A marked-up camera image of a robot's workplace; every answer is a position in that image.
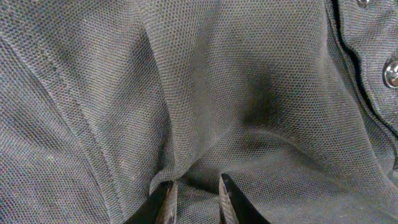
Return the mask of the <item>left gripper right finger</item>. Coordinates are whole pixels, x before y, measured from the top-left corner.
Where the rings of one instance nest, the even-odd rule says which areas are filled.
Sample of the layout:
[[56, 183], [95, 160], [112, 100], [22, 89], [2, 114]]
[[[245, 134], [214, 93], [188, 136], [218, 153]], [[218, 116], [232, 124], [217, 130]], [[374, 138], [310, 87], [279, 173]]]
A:
[[271, 224], [242, 193], [228, 174], [219, 181], [221, 224]]

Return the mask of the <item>black polo shirt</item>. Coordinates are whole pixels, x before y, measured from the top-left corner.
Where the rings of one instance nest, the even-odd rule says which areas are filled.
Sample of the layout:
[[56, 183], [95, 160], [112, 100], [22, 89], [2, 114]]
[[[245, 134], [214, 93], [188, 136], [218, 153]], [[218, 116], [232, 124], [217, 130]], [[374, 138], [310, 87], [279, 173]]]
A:
[[1, 222], [397, 222], [396, 1], [2, 1]]

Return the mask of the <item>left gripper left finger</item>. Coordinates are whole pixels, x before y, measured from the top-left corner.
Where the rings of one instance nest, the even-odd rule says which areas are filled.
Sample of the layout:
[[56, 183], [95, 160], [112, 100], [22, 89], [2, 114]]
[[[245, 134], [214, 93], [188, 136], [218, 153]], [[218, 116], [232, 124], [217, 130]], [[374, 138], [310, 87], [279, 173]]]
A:
[[174, 224], [177, 221], [177, 190], [173, 181], [160, 183], [124, 224]]

